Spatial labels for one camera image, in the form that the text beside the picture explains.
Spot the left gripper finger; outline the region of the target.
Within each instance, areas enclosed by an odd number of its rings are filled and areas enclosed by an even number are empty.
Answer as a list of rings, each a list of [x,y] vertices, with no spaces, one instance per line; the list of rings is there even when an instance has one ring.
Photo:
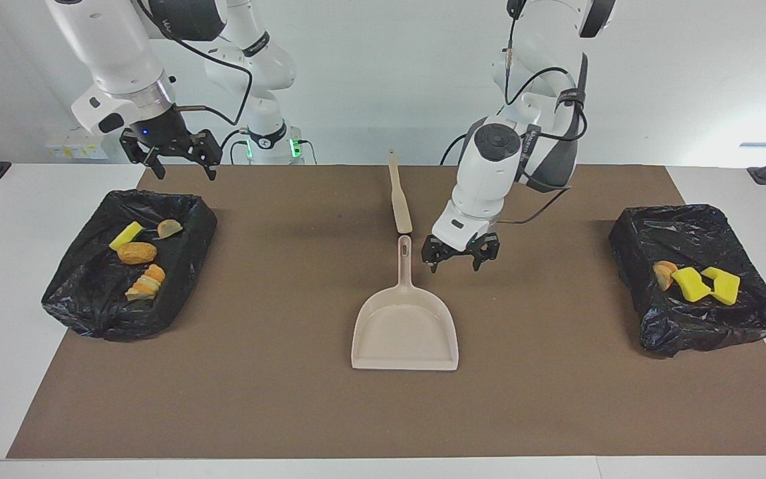
[[[497,258],[501,248],[497,233],[486,233],[470,242],[470,255],[472,256],[472,269],[477,272],[486,261]]]
[[[437,273],[440,263],[450,259],[453,255],[455,255],[455,250],[438,239],[434,234],[429,234],[425,238],[422,246],[422,263],[428,265],[432,275]]]

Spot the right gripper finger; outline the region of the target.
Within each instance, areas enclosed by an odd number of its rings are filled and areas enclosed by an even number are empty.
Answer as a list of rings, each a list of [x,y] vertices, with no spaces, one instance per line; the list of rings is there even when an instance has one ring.
[[[166,176],[164,165],[159,160],[159,150],[157,148],[147,148],[143,150],[131,128],[124,128],[120,134],[120,146],[132,164],[142,164],[150,169],[155,177],[160,181]]]
[[[215,181],[223,156],[223,149],[208,128],[195,134],[189,134],[188,160],[201,166],[209,181]]]

